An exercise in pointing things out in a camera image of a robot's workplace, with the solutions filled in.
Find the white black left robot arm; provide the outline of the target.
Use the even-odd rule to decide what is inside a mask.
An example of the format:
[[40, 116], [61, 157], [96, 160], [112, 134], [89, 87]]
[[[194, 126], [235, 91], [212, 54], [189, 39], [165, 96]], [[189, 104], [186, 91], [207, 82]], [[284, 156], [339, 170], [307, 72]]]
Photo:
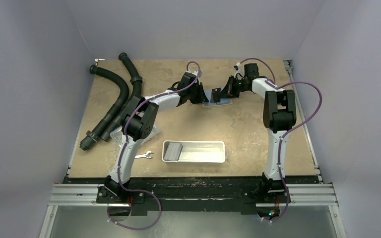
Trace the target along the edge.
[[121, 113], [122, 142], [115, 165], [106, 177], [104, 188], [116, 203], [124, 202], [131, 177], [131, 169], [138, 149], [155, 124], [157, 114], [169, 108], [178, 107], [187, 101], [193, 104], [203, 102], [200, 70], [186, 71], [176, 88], [170, 87], [152, 96], [134, 96]]

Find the grey credit card stack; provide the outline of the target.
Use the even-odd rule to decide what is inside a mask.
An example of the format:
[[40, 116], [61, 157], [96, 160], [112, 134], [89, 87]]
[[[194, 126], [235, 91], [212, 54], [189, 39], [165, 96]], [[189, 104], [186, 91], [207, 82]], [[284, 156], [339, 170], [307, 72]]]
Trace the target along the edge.
[[163, 159], [165, 161], [178, 161], [182, 152], [183, 146], [179, 142], [170, 142], [167, 146]]

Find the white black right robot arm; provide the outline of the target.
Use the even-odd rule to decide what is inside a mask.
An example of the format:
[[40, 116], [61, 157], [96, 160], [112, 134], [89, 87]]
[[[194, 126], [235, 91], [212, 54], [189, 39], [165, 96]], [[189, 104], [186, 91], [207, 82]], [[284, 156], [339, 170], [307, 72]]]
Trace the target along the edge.
[[268, 133], [268, 152], [266, 167], [255, 192], [263, 201], [270, 202], [278, 193], [285, 191], [285, 136], [297, 121], [295, 93], [279, 88], [271, 79], [260, 76], [256, 63], [237, 63], [234, 69], [235, 75], [229, 77], [219, 98], [237, 98], [241, 92], [247, 91], [263, 98], [262, 121]]

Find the black credit card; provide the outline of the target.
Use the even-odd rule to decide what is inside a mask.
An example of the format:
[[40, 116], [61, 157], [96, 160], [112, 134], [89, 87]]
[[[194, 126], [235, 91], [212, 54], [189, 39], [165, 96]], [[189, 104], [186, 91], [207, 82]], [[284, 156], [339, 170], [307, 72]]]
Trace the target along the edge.
[[214, 88], [211, 90], [211, 103], [219, 103], [221, 100], [221, 88]]

